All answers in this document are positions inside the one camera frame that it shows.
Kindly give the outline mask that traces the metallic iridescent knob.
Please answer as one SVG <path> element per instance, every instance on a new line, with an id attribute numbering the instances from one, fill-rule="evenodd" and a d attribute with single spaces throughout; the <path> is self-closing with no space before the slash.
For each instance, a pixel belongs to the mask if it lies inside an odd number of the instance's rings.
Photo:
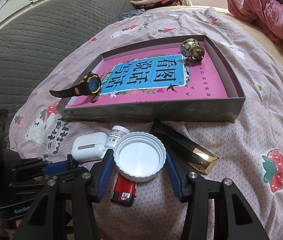
<path id="1" fill-rule="evenodd" d="M 184 57 L 193 62 L 201 62 L 205 55 L 203 47 L 194 38 L 185 40 L 180 46 L 180 52 Z"/>

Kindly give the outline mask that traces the pink quilted duvet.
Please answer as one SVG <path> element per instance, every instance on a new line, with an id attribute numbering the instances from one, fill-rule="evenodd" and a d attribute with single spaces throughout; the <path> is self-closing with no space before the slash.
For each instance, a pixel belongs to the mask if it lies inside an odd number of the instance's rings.
<path id="1" fill-rule="evenodd" d="M 283 3 L 280 0 L 227 0 L 229 12 L 257 25 L 283 49 Z"/>

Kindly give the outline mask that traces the white plastic jar lid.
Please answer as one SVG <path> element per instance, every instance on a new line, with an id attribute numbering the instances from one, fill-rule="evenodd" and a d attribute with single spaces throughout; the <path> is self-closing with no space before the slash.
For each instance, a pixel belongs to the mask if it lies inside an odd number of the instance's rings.
<path id="1" fill-rule="evenodd" d="M 145 132 L 124 135 L 114 148 L 114 161 L 118 172 L 134 182 L 153 179 L 163 168 L 166 149 L 155 136 Z"/>

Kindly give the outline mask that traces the white earbuds case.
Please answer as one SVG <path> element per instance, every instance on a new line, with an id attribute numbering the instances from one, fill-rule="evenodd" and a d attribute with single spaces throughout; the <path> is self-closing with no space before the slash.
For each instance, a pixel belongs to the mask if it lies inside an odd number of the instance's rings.
<path id="1" fill-rule="evenodd" d="M 104 132 L 79 136 L 73 143 L 71 155 L 78 162 L 100 160 L 106 153 L 107 140 L 108 135 Z"/>

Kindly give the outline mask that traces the dark patterned cloth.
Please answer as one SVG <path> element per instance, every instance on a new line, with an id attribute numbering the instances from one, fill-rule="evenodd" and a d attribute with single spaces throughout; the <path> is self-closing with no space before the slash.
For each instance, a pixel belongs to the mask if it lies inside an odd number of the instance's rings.
<path id="1" fill-rule="evenodd" d="M 145 13 L 145 9 L 137 9 L 137 10 L 131 10 L 129 12 L 123 13 L 119 16 L 119 19 L 121 21 L 127 19 L 127 18 L 132 18 L 134 16 L 139 16 Z"/>

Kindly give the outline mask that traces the pink strawberry print bedsheet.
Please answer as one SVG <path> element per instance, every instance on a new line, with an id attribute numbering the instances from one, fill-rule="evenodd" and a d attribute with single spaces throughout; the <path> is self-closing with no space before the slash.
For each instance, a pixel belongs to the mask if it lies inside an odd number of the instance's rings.
<path id="1" fill-rule="evenodd" d="M 208 175 L 232 179 L 270 239 L 283 239 L 283 67 L 255 39 L 215 9 L 165 10 L 114 23 L 64 59 L 30 94 L 10 126 L 10 147 L 23 158 L 62 160 L 76 137 L 108 132 L 106 122 L 65 122 L 50 89 L 70 87 L 97 55 L 163 37 L 206 35 L 235 72 L 246 99 L 234 123 L 171 122 L 219 157 Z"/>

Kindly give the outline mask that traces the red lighter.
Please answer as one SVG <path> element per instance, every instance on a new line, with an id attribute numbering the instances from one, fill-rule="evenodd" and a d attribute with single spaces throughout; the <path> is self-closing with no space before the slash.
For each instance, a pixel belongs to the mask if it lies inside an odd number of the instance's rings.
<path id="1" fill-rule="evenodd" d="M 113 196 L 110 201 L 125 207 L 131 207 L 134 202 L 136 189 L 136 182 L 128 180 L 121 174 L 118 174 Z"/>

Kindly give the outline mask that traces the grey quilted headboard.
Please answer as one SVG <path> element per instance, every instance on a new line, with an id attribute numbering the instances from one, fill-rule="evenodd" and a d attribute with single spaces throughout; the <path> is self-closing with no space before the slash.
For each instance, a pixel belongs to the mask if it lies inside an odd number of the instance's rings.
<path id="1" fill-rule="evenodd" d="M 69 54 L 133 9 L 129 0 L 50 0 L 0 29 L 0 109 L 12 120 Z"/>

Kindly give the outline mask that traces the white medicine bottle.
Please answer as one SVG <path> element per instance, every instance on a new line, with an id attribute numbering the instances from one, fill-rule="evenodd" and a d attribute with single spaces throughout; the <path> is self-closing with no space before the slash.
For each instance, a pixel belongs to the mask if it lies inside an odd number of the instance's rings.
<path id="1" fill-rule="evenodd" d="M 105 143 L 105 149 L 114 149 L 117 142 L 125 135 L 129 134 L 130 130 L 123 126 L 113 126 L 112 130 L 108 136 L 108 139 Z"/>

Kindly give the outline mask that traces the black yellow digital watch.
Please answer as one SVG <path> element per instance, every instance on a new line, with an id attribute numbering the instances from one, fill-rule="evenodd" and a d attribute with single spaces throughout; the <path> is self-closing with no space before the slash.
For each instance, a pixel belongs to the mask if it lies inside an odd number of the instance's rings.
<path id="1" fill-rule="evenodd" d="M 101 91 L 101 79 L 92 72 L 88 72 L 79 84 L 64 90 L 49 90 L 57 98 L 71 98 L 73 96 L 97 95 Z"/>

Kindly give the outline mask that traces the grey cardboard box tray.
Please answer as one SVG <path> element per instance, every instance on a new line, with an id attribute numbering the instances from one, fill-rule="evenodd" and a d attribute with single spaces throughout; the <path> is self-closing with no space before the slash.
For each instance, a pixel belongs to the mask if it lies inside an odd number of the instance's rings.
<path id="1" fill-rule="evenodd" d="M 154 119 L 161 121 L 187 122 L 234 122 L 244 104 L 246 96 L 224 55 L 219 48 L 205 35 L 197 35 L 195 39 L 208 53 L 215 64 L 228 97 L 223 99 L 193 99 L 178 101 L 151 101 L 136 103 L 120 103 L 106 106 L 86 108 L 67 108 L 72 98 L 61 99 L 57 110 L 68 121 L 97 121 L 112 123 L 151 122 Z M 131 52 L 143 52 L 150 48 L 169 48 L 180 46 L 186 36 L 158 38 L 138 42 L 113 49 L 98 55 L 88 66 L 86 72 L 94 72 L 94 68 L 102 59 L 111 59 L 116 55 L 127 55 Z"/>

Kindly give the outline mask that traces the pink blue children's book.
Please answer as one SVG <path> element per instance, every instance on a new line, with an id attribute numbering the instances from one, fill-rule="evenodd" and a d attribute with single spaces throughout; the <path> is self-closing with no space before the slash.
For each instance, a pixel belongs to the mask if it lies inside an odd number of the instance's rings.
<path id="1" fill-rule="evenodd" d="M 73 97 L 67 108 L 228 97 L 211 56 L 187 61 L 178 46 L 102 59 L 93 71 L 101 78 L 101 94 Z"/>

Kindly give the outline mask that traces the black gold rectangular box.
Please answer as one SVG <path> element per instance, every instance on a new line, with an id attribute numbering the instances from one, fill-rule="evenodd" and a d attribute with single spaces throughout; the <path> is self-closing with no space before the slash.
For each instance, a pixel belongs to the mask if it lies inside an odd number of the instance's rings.
<path id="1" fill-rule="evenodd" d="M 159 120 L 154 120 L 150 133 L 171 153 L 175 153 L 200 174 L 208 175 L 219 157 Z"/>

